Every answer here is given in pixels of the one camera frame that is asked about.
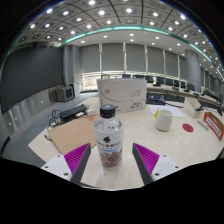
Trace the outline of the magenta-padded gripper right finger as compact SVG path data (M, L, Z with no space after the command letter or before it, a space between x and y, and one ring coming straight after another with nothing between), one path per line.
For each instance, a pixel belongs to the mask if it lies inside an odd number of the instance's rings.
M181 169L181 167L168 155L159 155L137 143L133 144L132 153L145 185Z

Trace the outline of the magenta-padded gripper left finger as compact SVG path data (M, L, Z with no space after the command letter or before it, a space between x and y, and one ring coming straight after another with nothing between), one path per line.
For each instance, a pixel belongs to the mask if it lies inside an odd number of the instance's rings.
M66 155L57 154L45 163L42 169L79 185L90 153L91 145L87 143Z

